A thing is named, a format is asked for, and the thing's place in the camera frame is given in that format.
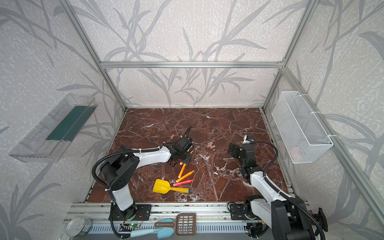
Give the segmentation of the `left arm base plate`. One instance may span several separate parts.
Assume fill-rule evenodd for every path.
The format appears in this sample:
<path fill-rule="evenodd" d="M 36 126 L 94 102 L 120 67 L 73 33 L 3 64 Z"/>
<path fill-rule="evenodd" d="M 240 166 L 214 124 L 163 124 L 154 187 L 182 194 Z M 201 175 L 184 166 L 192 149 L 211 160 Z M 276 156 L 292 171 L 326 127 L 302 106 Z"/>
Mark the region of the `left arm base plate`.
<path fill-rule="evenodd" d="M 114 204 L 110 211 L 109 221 L 148 221 L 152 205 L 133 204 L 128 209 L 121 211 Z"/>

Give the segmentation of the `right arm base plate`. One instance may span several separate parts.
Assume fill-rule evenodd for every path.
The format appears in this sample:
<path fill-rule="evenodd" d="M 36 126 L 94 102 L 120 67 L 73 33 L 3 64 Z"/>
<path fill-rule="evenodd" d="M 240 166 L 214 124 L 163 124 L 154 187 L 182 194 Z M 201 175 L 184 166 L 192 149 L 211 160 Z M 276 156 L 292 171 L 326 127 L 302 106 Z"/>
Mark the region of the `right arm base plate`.
<path fill-rule="evenodd" d="M 233 221 L 246 221 L 248 218 L 245 214 L 245 207 L 243 203 L 229 202 L 227 204 L 227 209 L 231 215 L 231 220 Z"/>

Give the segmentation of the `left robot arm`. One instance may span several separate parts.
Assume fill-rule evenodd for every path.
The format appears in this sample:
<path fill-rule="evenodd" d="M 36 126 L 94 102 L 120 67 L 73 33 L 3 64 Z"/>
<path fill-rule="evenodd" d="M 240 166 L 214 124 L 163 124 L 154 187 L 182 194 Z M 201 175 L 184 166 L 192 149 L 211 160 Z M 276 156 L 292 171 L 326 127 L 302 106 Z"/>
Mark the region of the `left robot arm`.
<path fill-rule="evenodd" d="M 155 148 L 131 149 L 122 146 L 99 159 L 93 165 L 91 175 L 104 186 L 112 202 L 124 213 L 132 209 L 135 203 L 129 182 L 136 169 L 160 163 L 182 162 L 187 165 L 192 157 L 193 146 L 193 140 L 186 136 Z"/>

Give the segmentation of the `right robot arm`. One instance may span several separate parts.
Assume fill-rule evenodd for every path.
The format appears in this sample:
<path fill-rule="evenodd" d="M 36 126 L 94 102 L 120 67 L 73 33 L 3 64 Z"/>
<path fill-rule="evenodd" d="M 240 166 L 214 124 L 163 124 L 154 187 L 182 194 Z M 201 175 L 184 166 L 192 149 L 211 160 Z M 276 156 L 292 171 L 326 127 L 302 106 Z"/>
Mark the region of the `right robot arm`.
<path fill-rule="evenodd" d="M 271 146 L 274 157 L 265 168 L 261 168 L 255 160 L 256 144 L 248 140 L 241 146 L 230 143 L 227 151 L 232 158 L 240 160 L 242 176 L 260 193 L 245 201 L 246 215 L 262 220 L 276 240 L 314 240 L 316 236 L 324 240 L 328 223 L 322 210 L 316 215 L 310 214 L 302 199 L 294 198 L 279 188 L 267 175 L 279 156 L 277 147 Z"/>

